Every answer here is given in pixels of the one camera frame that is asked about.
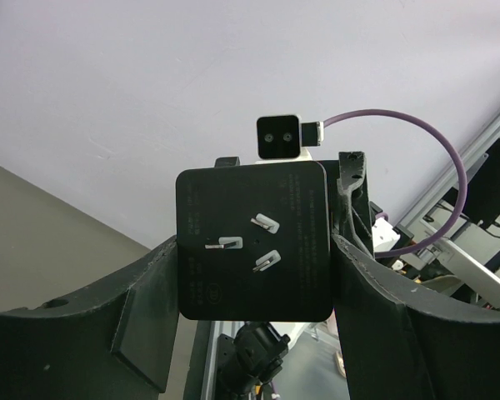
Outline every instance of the white wall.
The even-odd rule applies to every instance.
[[[355,108],[425,118],[461,148],[500,108],[500,0],[0,1],[0,165],[147,246],[174,179],[256,157],[255,120]],[[398,122],[344,122],[396,220],[447,158]]]

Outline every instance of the camera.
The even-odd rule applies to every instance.
[[[298,116],[278,115],[257,120],[257,148],[260,158],[296,158],[300,156],[301,146]]]

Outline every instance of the small black camera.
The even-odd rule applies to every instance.
[[[260,158],[296,158],[300,156],[301,142],[300,120],[296,115],[261,117],[257,120]]]

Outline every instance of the metal prong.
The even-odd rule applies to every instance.
[[[207,250],[225,250],[227,248],[232,248],[234,246],[237,246],[237,242],[230,242],[230,243],[224,243],[224,244],[206,244],[205,248]]]
[[[255,266],[252,271],[255,273],[259,273],[261,270],[263,270],[267,265],[271,263],[271,259],[269,258],[268,260],[263,261],[261,264]]]
[[[259,222],[256,218],[252,218],[250,220],[251,223],[255,223],[256,225],[258,225],[259,227],[265,229],[266,231],[270,230],[270,228],[272,228],[270,225],[267,225],[266,223],[263,223],[263,222]]]

